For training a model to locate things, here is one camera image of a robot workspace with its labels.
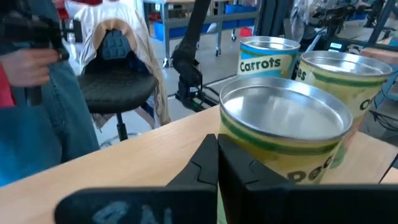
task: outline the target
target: can label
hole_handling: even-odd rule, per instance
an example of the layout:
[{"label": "can label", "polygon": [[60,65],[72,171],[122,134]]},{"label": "can label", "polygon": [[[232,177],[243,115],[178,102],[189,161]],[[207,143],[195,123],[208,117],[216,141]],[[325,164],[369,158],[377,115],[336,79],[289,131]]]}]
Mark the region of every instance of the can label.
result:
[{"label": "can label", "polygon": [[359,129],[366,112],[372,107],[374,97],[380,91],[387,77],[349,77],[315,68],[300,62],[296,81],[315,86],[331,93],[341,100],[353,115],[353,127],[346,135],[333,163],[341,163],[344,159],[350,140]]},{"label": "can label", "polygon": [[238,124],[222,110],[220,133],[227,134],[255,159],[297,184],[319,184],[340,143],[297,143],[261,135]]},{"label": "can label", "polygon": [[297,61],[296,56],[296,50],[276,52],[242,45],[237,74],[290,78]]}]

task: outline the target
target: denim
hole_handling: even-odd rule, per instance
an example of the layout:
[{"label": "denim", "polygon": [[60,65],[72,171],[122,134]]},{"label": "denim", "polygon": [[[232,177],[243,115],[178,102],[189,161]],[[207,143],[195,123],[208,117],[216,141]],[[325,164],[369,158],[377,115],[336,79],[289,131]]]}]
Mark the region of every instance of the denim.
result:
[{"label": "denim", "polygon": [[[34,14],[58,20],[52,0],[29,1]],[[0,43],[0,55],[22,45]],[[0,186],[100,148],[69,63],[57,62],[49,69],[41,105],[27,106],[24,89],[12,87],[17,106],[0,108]]]}]

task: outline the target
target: tin can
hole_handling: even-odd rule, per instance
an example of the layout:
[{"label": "tin can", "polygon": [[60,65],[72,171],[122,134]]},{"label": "tin can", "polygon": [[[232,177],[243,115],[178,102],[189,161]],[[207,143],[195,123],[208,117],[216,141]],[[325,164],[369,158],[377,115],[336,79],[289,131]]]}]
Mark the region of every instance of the tin can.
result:
[{"label": "tin can", "polygon": [[388,64],[359,55],[328,51],[302,55],[296,81],[331,93],[346,104],[353,115],[353,128],[345,136],[332,168],[343,162],[353,135],[391,73]]},{"label": "tin can", "polygon": [[238,75],[292,77],[300,44],[279,37],[241,39]]},{"label": "tin can", "polygon": [[299,184],[317,184],[352,125],[333,95],[293,80],[241,78],[220,92],[220,133]]}]

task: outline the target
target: office chair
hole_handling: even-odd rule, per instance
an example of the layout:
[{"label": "office chair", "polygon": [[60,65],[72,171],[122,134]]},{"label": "office chair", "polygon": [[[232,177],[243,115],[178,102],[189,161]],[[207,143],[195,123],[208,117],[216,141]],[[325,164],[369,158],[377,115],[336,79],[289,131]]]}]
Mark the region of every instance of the office chair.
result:
[{"label": "office chair", "polygon": [[116,114],[119,140],[128,136],[122,113],[147,106],[157,79],[131,51],[128,40],[119,30],[107,31],[97,56],[78,77],[90,113]]}]

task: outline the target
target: black chair seat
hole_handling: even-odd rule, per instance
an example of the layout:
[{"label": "black chair seat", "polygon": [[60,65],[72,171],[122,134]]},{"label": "black chair seat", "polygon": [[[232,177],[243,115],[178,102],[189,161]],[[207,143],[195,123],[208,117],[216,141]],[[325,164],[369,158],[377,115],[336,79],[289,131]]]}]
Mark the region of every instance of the black chair seat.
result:
[{"label": "black chair seat", "polygon": [[154,92],[157,79],[128,67],[88,72],[78,77],[90,113],[131,111],[143,105]]}]

